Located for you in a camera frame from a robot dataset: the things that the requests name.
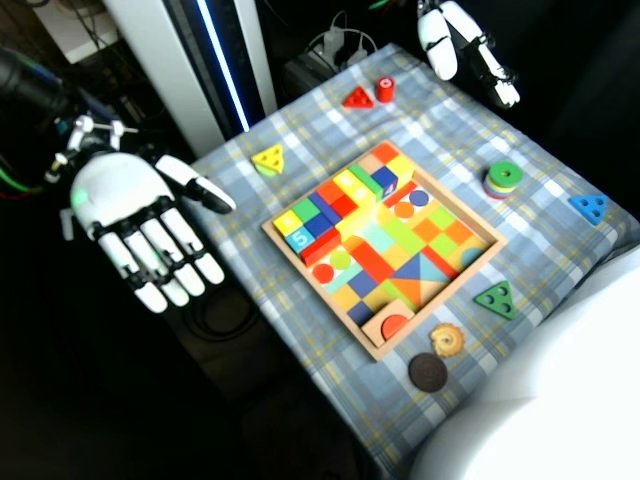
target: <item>blue triangle block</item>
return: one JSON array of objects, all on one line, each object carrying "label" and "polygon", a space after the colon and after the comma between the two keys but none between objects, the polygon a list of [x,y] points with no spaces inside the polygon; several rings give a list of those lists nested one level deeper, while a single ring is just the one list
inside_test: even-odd
[{"label": "blue triangle block", "polygon": [[604,219],[607,200],[609,199],[606,195],[581,195],[571,197],[569,203],[592,225],[599,225]]},{"label": "blue triangle block", "polygon": [[413,256],[407,263],[396,270],[396,272],[391,275],[391,278],[420,280],[420,254]]},{"label": "blue triangle block", "polygon": [[420,257],[420,280],[449,283],[449,277],[447,277],[442,272],[442,270],[436,267],[431,260],[429,260],[421,253],[419,253],[417,256]]}]

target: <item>robotic hand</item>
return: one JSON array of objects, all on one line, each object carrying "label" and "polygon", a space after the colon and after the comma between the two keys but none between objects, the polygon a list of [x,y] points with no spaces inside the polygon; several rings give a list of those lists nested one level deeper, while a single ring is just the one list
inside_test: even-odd
[{"label": "robotic hand", "polygon": [[[201,295],[201,276],[213,284],[222,282],[222,269],[178,212],[163,176],[175,189],[218,213],[234,210],[234,201],[190,166],[152,146],[138,152],[140,156],[120,152],[120,138],[133,129],[113,117],[109,124],[97,123],[94,116],[107,114],[88,108],[95,106],[94,99],[83,94],[70,100],[61,84],[43,84],[43,78],[13,52],[0,51],[0,95],[62,110],[55,122],[68,134],[66,148],[55,154],[44,178],[50,184],[70,183],[71,209],[80,225],[136,297],[160,313],[169,302],[182,307],[190,295]],[[71,120],[78,105],[87,113]],[[61,128],[67,123],[73,128]]]},{"label": "robotic hand", "polygon": [[491,41],[476,21],[453,0],[418,0],[418,37],[440,79],[455,76],[460,50],[494,103],[511,108],[520,101],[514,75],[491,53]]}]

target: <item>checkered cloth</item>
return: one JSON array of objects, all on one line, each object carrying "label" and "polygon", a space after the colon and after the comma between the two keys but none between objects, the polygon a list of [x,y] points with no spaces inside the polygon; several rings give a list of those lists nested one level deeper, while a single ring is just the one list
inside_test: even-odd
[{"label": "checkered cloth", "polygon": [[[393,103],[341,106],[362,85],[396,81]],[[383,361],[375,363],[260,225],[346,163],[389,139],[501,231],[508,245]],[[275,143],[285,171],[265,177],[249,158]],[[509,159],[525,172],[506,201],[482,190],[487,167]],[[195,164],[229,192],[236,212],[220,216],[189,204],[266,319],[387,476],[402,478],[416,448],[522,342],[598,263],[640,241],[640,225],[613,203],[593,227],[569,196],[599,193],[575,172],[421,61],[389,45],[255,125]],[[508,280],[514,321],[473,297]],[[431,352],[439,323],[462,328],[465,350],[445,360],[449,380],[435,394],[416,389],[407,365]]]}]

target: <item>green circle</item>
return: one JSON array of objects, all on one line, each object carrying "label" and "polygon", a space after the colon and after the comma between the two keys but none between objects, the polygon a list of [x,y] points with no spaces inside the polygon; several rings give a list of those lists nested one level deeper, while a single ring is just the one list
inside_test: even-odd
[{"label": "green circle", "polygon": [[522,170],[515,163],[498,162],[491,165],[489,178],[501,188],[511,188],[522,180]]},{"label": "green circle", "polygon": [[349,265],[351,265],[351,257],[347,252],[338,250],[331,254],[329,262],[334,268],[337,268],[338,270],[345,270]]},{"label": "green circle", "polygon": [[263,167],[262,165],[257,165],[254,164],[256,167],[256,170],[258,170],[259,173],[267,176],[267,177],[273,177],[274,175],[277,175],[278,172],[275,172],[273,170],[269,170],[267,167]]}]

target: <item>white robotic hand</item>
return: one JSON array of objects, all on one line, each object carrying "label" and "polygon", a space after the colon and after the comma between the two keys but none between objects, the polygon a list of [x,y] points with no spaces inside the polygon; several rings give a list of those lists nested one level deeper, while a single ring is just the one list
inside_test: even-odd
[{"label": "white robotic hand", "polygon": [[[220,213],[235,209],[222,190],[177,158],[155,164],[185,193]],[[162,177],[140,157],[114,152],[84,165],[71,186],[71,208],[89,238],[107,254],[120,276],[149,310],[168,302],[181,307],[224,273],[175,207]]]},{"label": "white robotic hand", "polygon": [[520,101],[513,76],[491,53],[487,36],[453,0],[418,0],[418,37],[438,78],[455,76],[460,50],[497,105],[511,108]]}]

